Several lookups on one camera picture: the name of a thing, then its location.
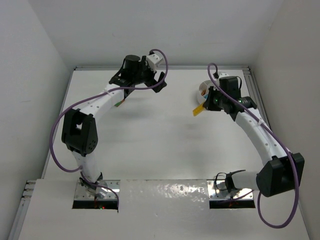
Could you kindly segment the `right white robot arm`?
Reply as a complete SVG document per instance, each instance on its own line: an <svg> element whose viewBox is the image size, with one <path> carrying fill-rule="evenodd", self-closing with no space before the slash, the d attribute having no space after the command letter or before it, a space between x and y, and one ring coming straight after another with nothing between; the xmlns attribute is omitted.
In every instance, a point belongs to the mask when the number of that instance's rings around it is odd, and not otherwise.
<svg viewBox="0 0 320 240"><path fill-rule="evenodd" d="M259 172L237 170L225 177L228 192L249 188L265 197L296 189L301 183L305 160L298 153L282 148L263 121L250 96L242 96L235 76L219 78L219 87L210 84L203 107L208 111L224 111L246 133L257 150L263 168Z"/></svg>

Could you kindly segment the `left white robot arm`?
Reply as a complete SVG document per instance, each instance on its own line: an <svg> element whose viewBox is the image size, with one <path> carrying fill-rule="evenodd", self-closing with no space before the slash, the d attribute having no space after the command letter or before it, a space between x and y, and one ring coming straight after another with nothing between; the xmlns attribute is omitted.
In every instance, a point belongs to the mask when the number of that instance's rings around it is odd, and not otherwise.
<svg viewBox="0 0 320 240"><path fill-rule="evenodd" d="M158 93L165 88L167 71L161 72L159 78L155 79L161 63L167 64L168 59L160 50L154 49L142 57L127 55L100 94L83 100L84 107L65 112L61 140L72 152L82 181L90 188L95 189L103 178L93 154L99 140L98 121L133 91L153 90Z"/></svg>

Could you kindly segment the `yellow long lego brick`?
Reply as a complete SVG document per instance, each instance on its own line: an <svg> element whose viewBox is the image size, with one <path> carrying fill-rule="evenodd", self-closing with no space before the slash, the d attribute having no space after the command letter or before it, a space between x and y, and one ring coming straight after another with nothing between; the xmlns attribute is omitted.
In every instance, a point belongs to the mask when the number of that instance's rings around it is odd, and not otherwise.
<svg viewBox="0 0 320 240"><path fill-rule="evenodd" d="M200 113L202 113L205 110L204 104L201 103L198 105L193 111L192 114L194 117L198 116Z"/></svg>

